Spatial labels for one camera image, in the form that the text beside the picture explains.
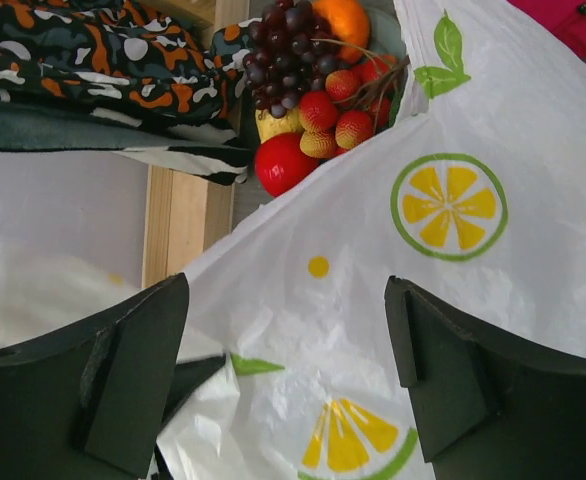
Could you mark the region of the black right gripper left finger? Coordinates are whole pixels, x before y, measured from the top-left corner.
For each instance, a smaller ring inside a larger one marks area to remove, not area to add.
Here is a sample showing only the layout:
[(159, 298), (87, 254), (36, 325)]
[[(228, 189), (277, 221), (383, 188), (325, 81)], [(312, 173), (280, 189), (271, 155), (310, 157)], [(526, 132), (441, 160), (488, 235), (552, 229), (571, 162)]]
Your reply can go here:
[(142, 479), (189, 303), (172, 276), (0, 349), (0, 479)]

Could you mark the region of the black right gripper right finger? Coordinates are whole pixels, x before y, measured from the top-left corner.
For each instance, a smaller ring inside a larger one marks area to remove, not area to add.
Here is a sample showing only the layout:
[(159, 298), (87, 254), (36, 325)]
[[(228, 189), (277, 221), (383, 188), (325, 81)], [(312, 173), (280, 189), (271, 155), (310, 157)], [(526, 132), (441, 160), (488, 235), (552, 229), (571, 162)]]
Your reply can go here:
[(586, 359), (391, 277), (385, 309), (422, 455), (439, 479), (586, 479)]

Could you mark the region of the white lemon print plastic bag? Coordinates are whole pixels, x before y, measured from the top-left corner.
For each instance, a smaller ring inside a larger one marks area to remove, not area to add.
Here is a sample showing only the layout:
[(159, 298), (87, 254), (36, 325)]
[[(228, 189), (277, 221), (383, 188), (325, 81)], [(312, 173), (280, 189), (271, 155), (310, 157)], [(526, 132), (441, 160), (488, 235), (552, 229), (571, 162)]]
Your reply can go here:
[(385, 289), (586, 359), (586, 65), (510, 1), (403, 1), (403, 117), (187, 272), (187, 328), (274, 362), (163, 433), (179, 479), (439, 479)]

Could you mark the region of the dark purple grape bunch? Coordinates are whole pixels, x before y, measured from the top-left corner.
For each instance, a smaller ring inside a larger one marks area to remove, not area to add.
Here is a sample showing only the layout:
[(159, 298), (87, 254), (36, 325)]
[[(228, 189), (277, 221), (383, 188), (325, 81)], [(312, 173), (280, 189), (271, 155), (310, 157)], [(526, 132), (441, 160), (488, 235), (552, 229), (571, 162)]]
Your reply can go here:
[(296, 108), (305, 93), (323, 89), (329, 74), (354, 63), (317, 1), (273, 1), (248, 33), (246, 86), (257, 113), (276, 119)]

